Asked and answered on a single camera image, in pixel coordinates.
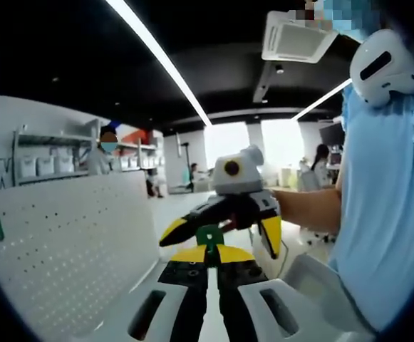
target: led light strip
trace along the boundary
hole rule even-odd
[[[186,84],[186,81],[180,75],[180,72],[173,65],[170,58],[161,48],[155,37],[148,31],[143,22],[137,17],[134,11],[123,0],[106,0],[110,6],[124,19],[132,30],[139,36],[142,42],[150,49],[156,59],[164,67],[165,71],[177,84],[178,88],[185,94],[186,99],[191,103],[197,114],[200,116],[206,126],[211,126],[212,122],[207,117],[199,101],[192,93],[190,87]]]
[[[309,105],[308,107],[306,107],[305,109],[303,109],[299,114],[297,114],[293,118],[291,118],[291,120],[294,120],[294,121],[295,120],[298,120],[299,118],[301,118],[302,116],[304,116],[305,114],[307,114],[310,110],[313,110],[318,105],[320,105],[321,103],[323,103],[325,100],[331,98],[333,95],[335,95],[337,92],[343,90],[346,86],[348,86],[351,83],[352,83],[352,80],[350,78],[348,80],[342,82],[342,84],[340,84],[337,87],[335,87],[334,89],[330,90],[326,95],[324,95],[323,97],[319,98],[316,102],[313,102],[311,105]]]

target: white pegboard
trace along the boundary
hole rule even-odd
[[[0,284],[43,341],[92,331],[159,258],[142,172],[0,191]]]

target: window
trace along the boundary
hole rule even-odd
[[[304,156],[299,123],[292,120],[262,121],[265,160],[277,167],[298,167]]]
[[[249,146],[245,123],[225,123],[205,128],[207,167],[212,169],[218,157],[233,155]]]

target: air conditioner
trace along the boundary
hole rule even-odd
[[[271,11],[266,18],[262,59],[317,63],[337,35],[326,21],[297,20],[295,11]]]

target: robot eye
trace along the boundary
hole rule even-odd
[[[236,176],[238,175],[238,172],[240,171],[240,166],[238,165],[237,162],[230,160],[226,162],[226,164],[224,165],[224,171],[229,176]]]

